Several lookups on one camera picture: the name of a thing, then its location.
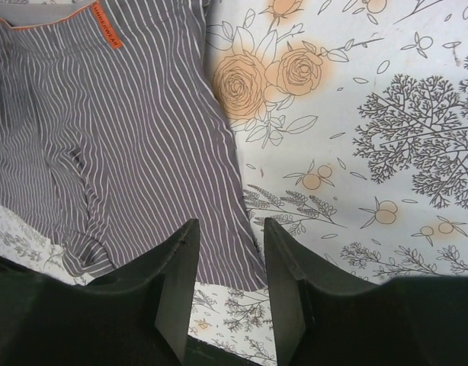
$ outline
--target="leaf print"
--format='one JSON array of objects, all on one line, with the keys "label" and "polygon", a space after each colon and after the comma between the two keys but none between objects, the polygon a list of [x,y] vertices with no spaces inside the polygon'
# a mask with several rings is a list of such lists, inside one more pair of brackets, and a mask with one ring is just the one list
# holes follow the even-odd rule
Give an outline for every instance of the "leaf print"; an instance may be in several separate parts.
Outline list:
[{"label": "leaf print", "polygon": [[234,41],[232,42],[232,51],[235,55],[244,55],[244,52],[252,53],[255,48],[255,39],[251,32],[245,28],[237,27]]},{"label": "leaf print", "polygon": [[366,14],[366,16],[368,17],[368,19],[370,20],[371,23],[373,23],[375,25],[378,25],[378,21],[373,15],[368,13],[368,14]]},{"label": "leaf print", "polygon": [[252,10],[252,9],[249,9],[247,12],[246,12],[246,16],[244,18],[244,24],[243,24],[243,27],[244,28],[249,28],[251,27],[252,25],[252,22],[255,20],[255,11]]},{"label": "leaf print", "polygon": [[271,141],[271,143],[273,145],[275,145],[275,146],[280,145],[282,140],[283,140],[283,135],[280,132],[278,132],[276,130],[271,131],[270,141]]},{"label": "leaf print", "polygon": [[305,174],[304,173],[292,173],[289,175],[285,175],[283,178],[298,178],[298,177],[303,177]]},{"label": "leaf print", "polygon": [[465,21],[468,20],[468,6],[466,6],[466,7],[464,8],[464,10],[463,10],[463,19],[464,19]]},{"label": "leaf print", "polygon": [[290,97],[286,98],[280,105],[277,107],[277,111],[282,111],[283,109],[289,108],[295,101],[295,95],[291,95]]},{"label": "leaf print", "polygon": [[305,48],[308,49],[308,51],[310,51],[311,53],[313,53],[314,55],[317,53],[317,47],[315,47],[313,44],[311,44],[310,42],[307,42],[305,40],[302,41],[302,44]]},{"label": "leaf print", "polygon": [[276,128],[282,128],[283,124],[281,123],[281,120],[276,117],[270,118],[270,125]]},{"label": "leaf print", "polygon": [[383,61],[379,66],[377,70],[377,74],[383,74],[386,70],[389,68],[389,60]]},{"label": "leaf print", "polygon": [[230,23],[228,23],[227,21],[223,21],[222,22],[222,30],[223,30],[224,34],[226,35],[226,37],[229,40],[231,40],[232,36],[233,36],[232,25]]},{"label": "leaf print", "polygon": [[363,175],[361,175],[359,173],[351,172],[349,174],[353,175],[354,177],[361,178],[361,179],[364,179],[365,181],[367,181],[366,177],[364,177]]},{"label": "leaf print", "polygon": [[349,51],[353,47],[353,44],[354,44],[354,38],[346,42],[346,44],[344,45],[344,51]]},{"label": "leaf print", "polygon": [[342,12],[346,12],[348,11],[349,9],[351,9],[359,0],[349,0],[349,2],[346,4],[346,6],[344,6],[344,8],[342,9]]},{"label": "leaf print", "polygon": [[292,122],[287,127],[287,132],[291,134],[302,133],[307,131],[309,128],[312,128],[314,124],[316,124],[318,117],[317,116],[305,116],[301,117],[294,122]]},{"label": "leaf print", "polygon": [[346,170],[346,165],[345,165],[345,163],[344,163],[342,160],[340,160],[339,158],[338,158],[338,163],[339,163],[339,165],[341,166],[341,168],[343,168],[344,170]]},{"label": "leaf print", "polygon": [[444,48],[454,48],[454,47],[457,47],[461,44],[461,42],[457,41],[457,42],[449,42],[449,43],[445,43],[442,45],[442,47]]},{"label": "leaf print", "polygon": [[410,50],[410,49],[416,48],[416,47],[417,47],[416,44],[409,44],[409,45],[407,45],[407,46],[402,47],[401,50],[402,50],[402,51],[404,51],[404,50]]},{"label": "leaf print", "polygon": [[348,55],[342,50],[330,50],[327,53],[327,58],[335,63],[347,63],[349,62]]},{"label": "leaf print", "polygon": [[256,50],[256,57],[263,65],[270,65],[277,53],[278,32],[273,30],[263,38]]},{"label": "leaf print", "polygon": [[332,140],[332,139],[337,139],[338,137],[341,137],[341,136],[343,136],[343,135],[345,135],[345,134],[346,134],[346,132],[340,132],[340,133],[337,133],[337,134],[335,134],[335,135],[330,136],[329,139],[330,139],[330,140]]},{"label": "leaf print", "polygon": [[256,125],[258,124],[258,120],[256,118],[252,118],[251,120],[248,121],[248,123],[245,125],[245,131],[249,132],[251,130],[254,130]]},{"label": "leaf print", "polygon": [[426,54],[424,51],[422,51],[420,48],[417,49],[417,52],[418,52],[418,54],[419,54],[420,56],[422,56],[422,57],[424,57],[425,59],[427,59],[427,54]]},{"label": "leaf print", "polygon": [[315,160],[312,160],[312,162],[310,163],[310,167],[309,167],[309,170],[307,171],[307,173],[310,173],[312,172],[312,170],[316,167],[316,161]]},{"label": "leaf print", "polygon": [[230,50],[232,47],[232,41],[224,34],[222,25],[210,25],[207,27],[206,42],[221,51]]},{"label": "leaf print", "polygon": [[320,15],[320,13],[322,13],[324,10],[327,9],[327,7],[331,4],[332,0],[327,0],[326,2],[324,2],[322,4],[322,6],[320,7],[319,9],[319,12],[317,13],[317,15]]},{"label": "leaf print", "polygon": [[257,126],[246,139],[247,143],[252,143],[254,141],[259,141],[263,139],[268,134],[268,129],[266,126]]},{"label": "leaf print", "polygon": [[353,78],[353,80],[357,83],[357,84],[367,84],[368,81],[366,79],[363,79],[363,78]]}]

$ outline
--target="tree print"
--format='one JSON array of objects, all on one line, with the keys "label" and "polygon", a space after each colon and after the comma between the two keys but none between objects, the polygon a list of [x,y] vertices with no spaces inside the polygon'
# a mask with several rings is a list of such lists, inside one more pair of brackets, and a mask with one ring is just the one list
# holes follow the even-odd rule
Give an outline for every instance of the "tree print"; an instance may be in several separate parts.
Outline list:
[{"label": "tree print", "polygon": [[382,94],[367,97],[358,109],[370,122],[356,128],[354,155],[368,160],[373,181],[414,168],[412,190],[432,206],[468,208],[468,79],[459,90],[464,100],[442,76],[399,74]]}]

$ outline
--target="striped shorts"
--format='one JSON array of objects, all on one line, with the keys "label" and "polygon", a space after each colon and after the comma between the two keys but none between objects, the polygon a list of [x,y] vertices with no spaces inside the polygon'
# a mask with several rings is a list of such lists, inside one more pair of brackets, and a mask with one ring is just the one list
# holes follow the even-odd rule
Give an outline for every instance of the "striped shorts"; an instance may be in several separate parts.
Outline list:
[{"label": "striped shorts", "polygon": [[202,73],[202,0],[0,20],[0,204],[99,276],[200,219],[197,280],[265,285],[234,139]]}]

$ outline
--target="floral bedsheet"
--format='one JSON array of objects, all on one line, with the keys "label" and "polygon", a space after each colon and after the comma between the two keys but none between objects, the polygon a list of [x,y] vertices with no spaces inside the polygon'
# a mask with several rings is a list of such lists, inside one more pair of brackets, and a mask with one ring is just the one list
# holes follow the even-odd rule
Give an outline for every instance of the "floral bedsheet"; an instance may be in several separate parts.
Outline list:
[{"label": "floral bedsheet", "polygon": [[[468,0],[211,0],[208,24],[261,254],[273,217],[369,281],[468,275]],[[2,207],[0,255],[90,280]],[[190,334],[276,363],[265,291],[197,284]]]}]

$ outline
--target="orange label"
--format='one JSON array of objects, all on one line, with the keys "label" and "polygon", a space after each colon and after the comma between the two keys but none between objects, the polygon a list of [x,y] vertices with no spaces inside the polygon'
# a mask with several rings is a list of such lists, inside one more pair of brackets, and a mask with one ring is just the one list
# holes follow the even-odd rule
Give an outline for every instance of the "orange label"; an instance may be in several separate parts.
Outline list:
[{"label": "orange label", "polygon": [[107,15],[105,15],[105,11],[102,6],[97,2],[92,5],[91,10],[94,13],[95,18],[102,29],[102,33],[105,36],[107,42],[112,46],[112,48],[117,49],[122,47],[122,42],[120,42],[117,33],[112,28],[111,23],[107,19]]}]

